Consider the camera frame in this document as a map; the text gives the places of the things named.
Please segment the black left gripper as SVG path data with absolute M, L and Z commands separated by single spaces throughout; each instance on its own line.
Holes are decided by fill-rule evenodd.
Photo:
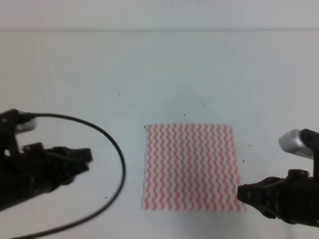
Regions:
M 45 149 L 42 143 L 27 145 L 18 155 L 1 158 L 0 210 L 70 184 L 75 176 L 89 170 L 87 161 L 92 161 L 89 148 Z

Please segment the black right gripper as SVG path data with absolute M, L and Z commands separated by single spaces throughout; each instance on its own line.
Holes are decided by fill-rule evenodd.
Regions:
M 286 178 L 267 177 L 237 188 L 237 199 L 269 219 L 288 224 L 319 225 L 319 183 L 304 170 L 290 169 Z

